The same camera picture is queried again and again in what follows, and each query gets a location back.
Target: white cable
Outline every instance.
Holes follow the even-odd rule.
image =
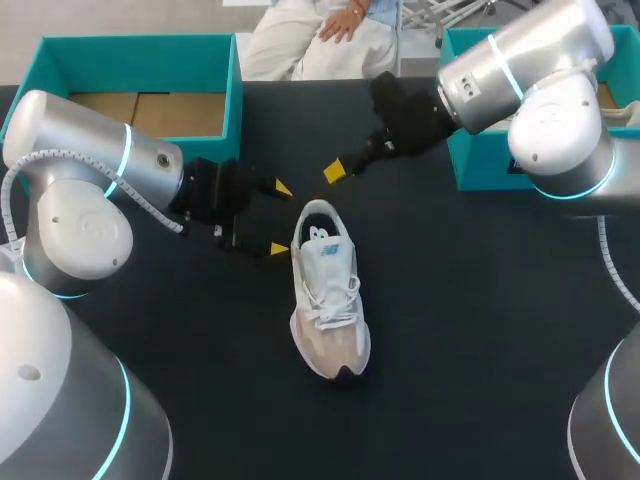
[[[176,233],[180,233],[184,227],[179,223],[176,223],[170,219],[168,219],[165,215],[163,215],[157,208],[147,202],[142,196],[129,185],[120,175],[114,172],[111,168],[103,165],[96,160],[93,160],[86,155],[82,155],[81,153],[73,152],[70,150],[40,150],[39,152],[33,152],[29,155],[25,155],[20,160],[12,165],[4,179],[2,180],[2,187],[0,187],[0,211],[2,211],[2,220],[4,222],[4,228],[7,232],[7,238],[11,245],[11,251],[17,252],[20,250],[20,246],[18,245],[18,235],[16,234],[16,229],[13,224],[13,216],[11,215],[11,186],[13,185],[13,181],[16,176],[26,165],[29,163],[42,160],[45,158],[68,158],[70,160],[76,160],[78,162],[82,162],[94,169],[98,170],[100,173],[108,177],[112,182],[115,182],[120,188],[122,188],[127,195],[129,195],[133,200],[144,208],[147,212],[149,212],[153,217],[162,223],[169,230],[172,230]]]
[[[607,243],[607,229],[604,223],[604,217],[598,217],[598,236],[600,237],[600,251],[602,252],[602,259],[604,260],[604,264],[607,267],[607,271],[611,278],[613,279],[613,283],[616,284],[618,290],[624,295],[624,298],[631,304],[633,308],[636,309],[637,312],[640,313],[640,302],[636,300],[636,297],[629,291],[627,286],[624,284],[620,275],[618,275],[618,270],[616,270],[616,266],[613,264],[613,260],[611,259],[611,255],[609,254],[609,244]]]

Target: screw hole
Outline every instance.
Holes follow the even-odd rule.
[[[40,370],[33,365],[22,365],[18,367],[18,376],[28,382],[35,382],[42,378]]]
[[[164,154],[158,155],[158,165],[160,165],[162,168],[167,168],[169,164],[170,164],[169,158],[166,155]]]

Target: shoelace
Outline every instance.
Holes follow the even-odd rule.
[[[304,292],[309,297],[311,306],[313,307],[313,312],[311,316],[308,317],[308,320],[315,320],[315,326],[318,330],[346,327],[347,325],[355,323],[358,313],[356,311],[351,311],[351,306],[358,297],[360,279],[356,275],[351,275],[349,285],[353,286],[344,287],[330,283],[327,285],[325,294],[320,298],[316,298],[313,293],[311,293],[311,290],[309,290],[306,282],[302,283]],[[346,297],[345,300],[336,305],[325,305],[327,294],[331,290],[338,290],[344,293]]]

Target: person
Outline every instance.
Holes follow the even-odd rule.
[[[398,0],[275,1],[240,59],[244,80],[370,78],[393,68]]]

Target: floor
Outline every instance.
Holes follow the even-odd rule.
[[[176,32],[251,32],[268,0],[0,0],[0,85],[20,83],[43,35],[111,35]],[[530,0],[520,0],[528,5]],[[611,23],[638,26],[623,0],[611,5]],[[474,15],[466,26],[503,25],[520,14],[499,2],[493,16]],[[403,32],[403,75],[429,75],[437,65],[433,37],[422,31]]]

